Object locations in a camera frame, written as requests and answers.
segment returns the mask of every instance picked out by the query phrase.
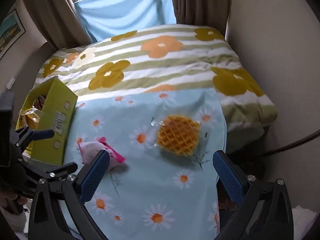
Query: yellow-green cardboard box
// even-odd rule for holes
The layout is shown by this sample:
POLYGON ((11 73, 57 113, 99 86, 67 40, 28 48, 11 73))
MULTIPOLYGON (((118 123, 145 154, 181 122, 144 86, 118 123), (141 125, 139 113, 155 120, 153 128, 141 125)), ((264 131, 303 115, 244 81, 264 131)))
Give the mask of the yellow-green cardboard box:
POLYGON ((78 97, 57 77, 53 77, 30 90, 21 111, 32 108, 34 100, 40 95, 46 99, 37 130, 53 129, 54 136, 32 142, 29 145, 31 151, 28 153, 32 159, 62 165, 69 125, 78 97))

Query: picture frame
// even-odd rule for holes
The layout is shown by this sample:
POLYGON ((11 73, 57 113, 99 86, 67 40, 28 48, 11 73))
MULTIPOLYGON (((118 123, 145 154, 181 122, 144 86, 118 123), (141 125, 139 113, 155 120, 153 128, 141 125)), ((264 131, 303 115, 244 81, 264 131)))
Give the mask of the picture frame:
POLYGON ((25 32, 17 10, 13 10, 0 25, 0 59, 25 32))

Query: floral blanket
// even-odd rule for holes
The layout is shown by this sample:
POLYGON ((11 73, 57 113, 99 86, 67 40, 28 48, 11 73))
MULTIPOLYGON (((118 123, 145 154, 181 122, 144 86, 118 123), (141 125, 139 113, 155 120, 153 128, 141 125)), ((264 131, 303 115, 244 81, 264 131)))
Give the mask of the floral blanket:
POLYGON ((208 27, 156 26, 86 48, 62 49, 45 62, 35 85, 54 75, 78 101, 215 88, 228 132, 253 129, 246 142, 260 137, 277 117, 275 106, 223 36, 208 27))
MULTIPOLYGON (((85 203, 110 240, 212 240, 219 232, 212 155, 225 150, 227 129, 217 93, 210 88, 161 94, 100 98, 76 107, 64 163, 82 168, 77 143, 97 137, 105 137, 126 158, 125 165, 105 174, 85 203), (170 115, 188 116, 200 125, 192 156, 177 156, 155 144, 161 120, 170 115)), ((69 227, 77 231, 61 205, 69 227)))

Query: human hand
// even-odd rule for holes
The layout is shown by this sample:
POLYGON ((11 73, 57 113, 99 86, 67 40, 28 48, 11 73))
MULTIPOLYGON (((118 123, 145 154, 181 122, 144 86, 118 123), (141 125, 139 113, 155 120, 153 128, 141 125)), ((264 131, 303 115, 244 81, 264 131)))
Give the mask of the human hand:
MULTIPOLYGON (((4 191, 2 189, 0 189, 0 206, 2 206, 3 208, 7 208, 8 203, 7 203, 7 199, 9 200, 15 200, 18 197, 17 194, 10 192, 10 191, 4 191)), ((19 197, 18 198, 18 203, 20 205, 25 205, 28 202, 28 198, 25 197, 19 197)))

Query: light blue cloth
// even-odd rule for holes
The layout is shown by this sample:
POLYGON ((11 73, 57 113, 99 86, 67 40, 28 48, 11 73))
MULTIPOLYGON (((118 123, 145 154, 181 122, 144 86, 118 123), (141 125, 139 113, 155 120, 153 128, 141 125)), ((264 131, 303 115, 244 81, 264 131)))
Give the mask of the light blue cloth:
MULTIPOLYGON (((93 199, 85 204, 108 239, 216 237, 218 176, 212 155, 225 150, 226 123, 214 89, 79 102, 64 163, 76 162, 81 169, 77 139, 94 141, 98 136, 106 137, 110 146, 127 158, 126 166, 105 174, 93 199), (200 143, 190 158, 175 156, 154 145, 159 122, 176 114, 201 124, 200 143)), ((68 225, 76 231, 64 202, 62 209, 68 225)))
POLYGON ((94 42, 141 28, 176 23, 172 0, 80 0, 75 7, 94 42))

